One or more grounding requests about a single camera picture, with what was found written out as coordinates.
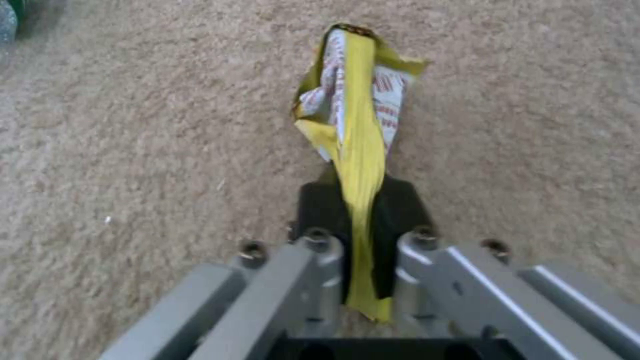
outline snack wrapper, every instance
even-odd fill
[[[396,135],[403,95],[427,60],[398,56],[372,31],[347,24],[325,34],[293,113],[296,126],[326,161],[333,161],[352,221],[347,305],[387,321],[390,299],[377,299],[371,280],[371,206]]]

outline metal bar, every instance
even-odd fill
[[[638,308],[568,265],[538,265],[519,275],[620,356],[640,359]]]
[[[469,336],[497,329],[531,359],[619,359],[485,249],[403,252],[402,246],[399,266],[429,290],[438,312]]]
[[[244,288],[242,275],[225,266],[194,268],[100,360],[186,359],[198,339],[220,319]]]
[[[319,291],[315,254],[285,245],[255,275],[190,357],[192,360],[260,359],[277,338],[304,326],[310,299]]]

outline beige carpet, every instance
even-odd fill
[[[449,243],[640,301],[637,1],[33,0],[0,77],[0,357],[94,359],[195,264],[282,243],[322,168],[291,97],[338,20],[435,60],[388,169]]]

